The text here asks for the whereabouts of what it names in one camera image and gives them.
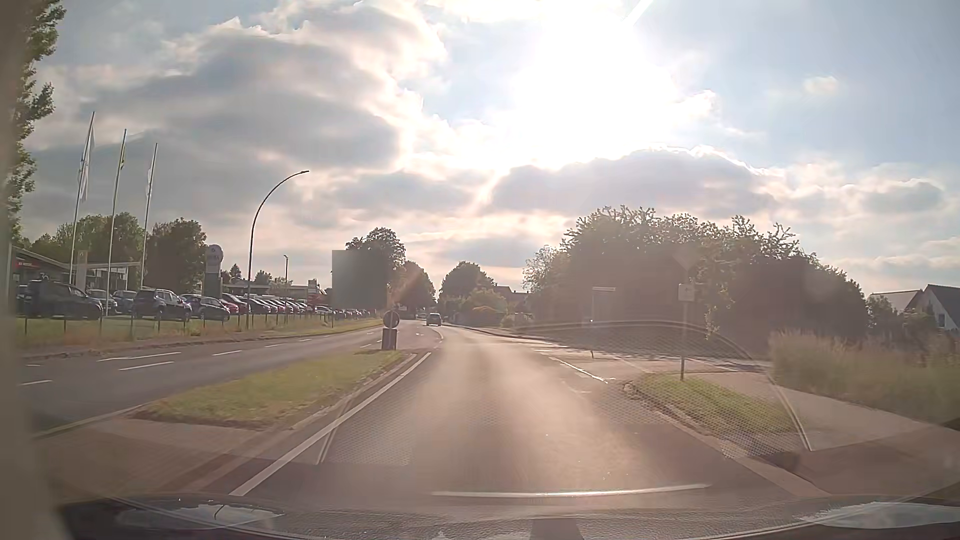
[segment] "asphalt road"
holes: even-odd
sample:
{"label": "asphalt road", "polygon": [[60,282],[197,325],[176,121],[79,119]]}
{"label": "asphalt road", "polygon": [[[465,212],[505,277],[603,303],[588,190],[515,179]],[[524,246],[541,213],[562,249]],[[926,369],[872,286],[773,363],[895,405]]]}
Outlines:
{"label": "asphalt road", "polygon": [[617,378],[591,373],[580,356],[462,328],[437,332],[443,339],[429,355],[366,405],[350,404],[359,410],[335,430],[313,444],[289,442],[209,489],[291,507],[470,508],[473,517],[486,508],[501,518],[507,507],[715,508],[796,498],[625,399]]}
{"label": "asphalt road", "polygon": [[[399,341],[432,347],[438,336],[404,321]],[[183,390],[232,380],[336,351],[380,346],[380,328],[314,337],[143,349],[112,356],[50,358],[26,363],[20,391],[37,431],[143,405]]]}

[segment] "street lamp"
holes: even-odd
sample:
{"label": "street lamp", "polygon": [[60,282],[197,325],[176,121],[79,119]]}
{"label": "street lamp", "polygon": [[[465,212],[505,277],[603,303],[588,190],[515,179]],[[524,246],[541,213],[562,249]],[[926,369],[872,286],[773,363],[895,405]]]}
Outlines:
{"label": "street lamp", "polygon": [[[283,256],[286,260],[283,263],[283,302],[286,302],[290,296],[290,285],[287,283],[287,271],[290,270],[290,258]],[[283,312],[283,324],[287,323],[287,311]]]}
{"label": "street lamp", "polygon": [[[279,184],[275,185],[274,188],[270,190],[270,193],[267,193],[267,196],[263,198],[263,202],[260,203],[260,206],[256,208],[256,213],[253,215],[253,224],[250,225],[250,254],[247,257],[247,298],[248,299],[250,298],[251,285],[253,284],[253,276],[251,275],[251,273],[253,272],[253,230],[256,228],[256,216],[260,215],[260,209],[263,208],[263,204],[267,202],[267,199],[269,199],[270,196],[274,194],[274,191],[276,191],[278,187],[280,187],[284,182],[290,180],[291,178],[301,175],[303,173],[308,173],[308,172],[310,171],[303,170],[303,171],[300,171],[299,173],[294,173],[288,176],[287,178],[281,180]],[[250,327],[250,314],[248,313],[247,328],[249,327]]]}

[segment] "flag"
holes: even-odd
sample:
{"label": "flag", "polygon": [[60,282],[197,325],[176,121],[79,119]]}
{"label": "flag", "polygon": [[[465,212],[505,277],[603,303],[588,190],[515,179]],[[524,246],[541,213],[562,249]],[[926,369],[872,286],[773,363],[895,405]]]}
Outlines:
{"label": "flag", "polygon": [[86,201],[86,187],[90,180],[90,159],[93,155],[93,117],[90,117],[90,129],[86,132],[84,156],[80,160],[80,200]]}

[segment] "lawn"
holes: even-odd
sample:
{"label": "lawn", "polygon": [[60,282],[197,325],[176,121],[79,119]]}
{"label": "lawn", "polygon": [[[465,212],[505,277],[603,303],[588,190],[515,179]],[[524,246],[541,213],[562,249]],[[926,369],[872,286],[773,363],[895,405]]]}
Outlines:
{"label": "lawn", "polygon": [[796,429],[782,405],[745,396],[707,380],[650,374],[628,383],[626,391],[637,399],[676,408],[718,435]]}
{"label": "lawn", "polygon": [[297,335],[306,333],[330,333],[369,328],[380,325],[379,319],[336,321],[331,327],[323,317],[309,315],[254,315],[247,327],[247,317],[231,317],[228,321],[203,321],[193,319],[185,325],[181,321],[131,319],[117,315],[101,321],[64,319],[14,319],[16,347],[57,345],[97,345],[118,341],[135,341],[170,336],[215,336],[236,335]]}
{"label": "lawn", "polygon": [[202,386],[147,405],[135,418],[263,430],[336,403],[405,357],[397,351],[322,356]]}

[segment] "grass verge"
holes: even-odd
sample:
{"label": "grass verge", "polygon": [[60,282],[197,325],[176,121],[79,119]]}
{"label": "grass verge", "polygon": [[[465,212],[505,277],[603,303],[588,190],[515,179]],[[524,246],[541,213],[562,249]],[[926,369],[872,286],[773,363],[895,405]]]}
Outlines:
{"label": "grass verge", "polygon": [[647,399],[714,434],[783,433],[795,430],[786,410],[708,380],[650,374],[625,385],[635,399]]}
{"label": "grass verge", "polygon": [[858,347],[824,337],[780,333],[770,338],[773,378],[781,385],[935,424],[960,418],[960,365],[948,355]]}
{"label": "grass verge", "polygon": [[133,418],[264,430],[336,403],[402,358],[397,351],[371,351],[297,362],[187,390],[138,409]]}
{"label": "grass verge", "polygon": [[337,321],[331,327],[322,317],[297,315],[284,320],[280,315],[254,315],[247,328],[246,317],[229,320],[203,321],[193,319],[185,325],[180,321],[134,319],[110,316],[100,321],[63,321],[62,319],[15,319],[14,342],[20,350],[36,347],[100,345],[125,341],[140,341],[158,337],[211,337],[226,335],[303,335],[337,333],[380,326],[379,319]]}

